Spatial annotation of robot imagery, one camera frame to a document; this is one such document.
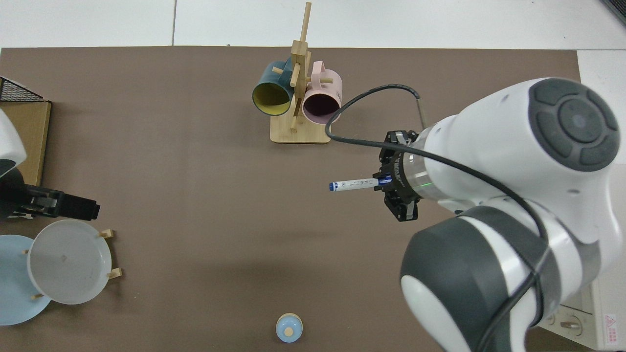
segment pink mug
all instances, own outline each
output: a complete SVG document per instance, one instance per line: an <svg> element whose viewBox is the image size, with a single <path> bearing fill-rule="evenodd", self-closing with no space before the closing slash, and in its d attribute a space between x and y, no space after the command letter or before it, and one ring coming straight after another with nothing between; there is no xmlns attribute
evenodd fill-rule
<svg viewBox="0 0 626 352"><path fill-rule="evenodd" d="M324 68L323 61L313 63L311 82L302 100L302 113L312 123L325 125L341 107L341 77Z"/></svg>

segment black cable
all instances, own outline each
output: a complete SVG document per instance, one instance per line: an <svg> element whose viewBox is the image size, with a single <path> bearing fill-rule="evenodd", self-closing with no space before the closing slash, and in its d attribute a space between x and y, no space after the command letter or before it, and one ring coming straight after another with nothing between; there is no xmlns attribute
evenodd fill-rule
<svg viewBox="0 0 626 352"><path fill-rule="evenodd" d="M468 166L465 166L461 163L455 162L453 160L450 160L448 158L444 158L442 156L433 154L433 153L429 153L425 150L420 150L420 149L415 149L415 148L410 148L410 147L406 147L404 145L398 145L398 144L394 144L394 143L386 143L386 142L375 142L375 141L369 141L369 140L360 140L360 139L354 139L354 138L347 138L347 137L340 137L337 136L333 133L331 133L331 124L339 117L339 115L345 111L346 109L348 109L352 104L356 103L357 101L365 98L366 96L376 93L378 91L381 90L386 90L386 89L400 89L400 90L406 90L408 91L410 94L412 94L415 99L418 101L418 107L419 107L419 94L417 91L415 91L413 88L409 87L409 86L405 86L405 85L399 85L399 84L391 84L391 85L383 85L383 86L379 86L373 89L370 89L368 91L366 91L365 93L361 93L360 95L355 96L352 100L348 101L346 104L344 104L340 109L338 109L337 111L335 111L335 114L333 114L332 118L326 123L326 135L328 137L330 137L333 140L336 140L337 142L342 142L342 143L349 143L349 144L356 144L356 145L364 145L366 147L375 147L375 148L385 148L385 149L390 149L390 150L395 150L397 152L404 152L404 153L410 153L410 154L415 154L415 155L420 155L424 158L429 158L432 160L435 160L437 162L443 163L445 165L448 165L450 167L454 167L460 171L463 171L465 173L468 173L484 182L486 182L487 184L497 188L498 190L500 190L501 192L503 192L505 195L509 196L511 199L513 199L517 204L519 204L522 209L524 209L528 215L530 215L530 217L533 219L533 221L535 222L536 226L537 226L537 230L539 232L539 237L544 239L544 241L546 241L546 243L548 242L548 236L547 236L547 231L546 228L543 224L543 221L541 221L541 218L539 216L539 214L537 214L537 212L535 212L535 210L522 198L520 197L517 193L515 193L513 190L511 190L510 188L508 188L507 186L505 186L504 184L502 184L501 182L491 178L490 176L485 175L484 173L477 171L473 168L470 168ZM543 267L543 264L545 262L545 259L548 256L549 253L549 247L546 246L546 249L544 250L541 259L539 260L539 262L536 264L535 267L533 267L532 265L530 265L530 263L525 260L525 258L523 256L520 256L521 259L525 262L525 264L528 266L528 268L530 269L530 273L527 275L526 279L517 287L517 289L513 292L513 294L506 299L503 304L498 308L498 310L496 311L496 313L494 314L494 316L492 317L489 325L487 325L487 328L485 329L485 331L483 332L483 335L477 345L477 352L482 352L485 350L488 341L490 340L490 338L492 337L493 333L495 332L495 329L497 328L498 324L500 323L500 321L511 311L511 309L513 309L513 307L517 304L517 302L519 302L519 300L524 296L524 294L526 294L526 292L533 286L536 285L536 292L535 294L537 295L537 306L539 307L539 313L537 314L537 316L540 318L543 316L543 295L541 295L541 287L540 287L540 280L538 278L538 273L541 272L541 269Z"/></svg>

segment wooden base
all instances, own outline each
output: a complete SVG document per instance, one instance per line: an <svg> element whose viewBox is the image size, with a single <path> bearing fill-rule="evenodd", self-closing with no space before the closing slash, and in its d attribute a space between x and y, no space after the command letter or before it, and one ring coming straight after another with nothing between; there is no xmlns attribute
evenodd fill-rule
<svg viewBox="0 0 626 352"><path fill-rule="evenodd" d="M294 97L286 113L270 117L270 140L274 143L328 143L331 139L326 135L324 125L312 123L302 115L294 117L296 105Z"/></svg>

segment blue plate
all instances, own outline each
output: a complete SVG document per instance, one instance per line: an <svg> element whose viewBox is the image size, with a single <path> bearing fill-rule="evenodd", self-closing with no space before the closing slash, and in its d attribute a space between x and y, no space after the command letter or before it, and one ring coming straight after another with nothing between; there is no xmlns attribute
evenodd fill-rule
<svg viewBox="0 0 626 352"><path fill-rule="evenodd" d="M22 251L30 249L32 244L28 237L0 236L0 326L23 323L50 303L46 296L31 299L39 291L28 276L28 256Z"/></svg>

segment mug handle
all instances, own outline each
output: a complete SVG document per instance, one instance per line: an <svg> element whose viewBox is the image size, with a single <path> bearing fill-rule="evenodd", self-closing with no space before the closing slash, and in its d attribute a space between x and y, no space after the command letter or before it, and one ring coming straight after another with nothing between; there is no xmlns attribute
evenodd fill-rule
<svg viewBox="0 0 626 352"><path fill-rule="evenodd" d="M311 86L313 87L313 90L322 89L321 76L322 72L325 70L323 61L313 62L313 70L311 71Z"/></svg>

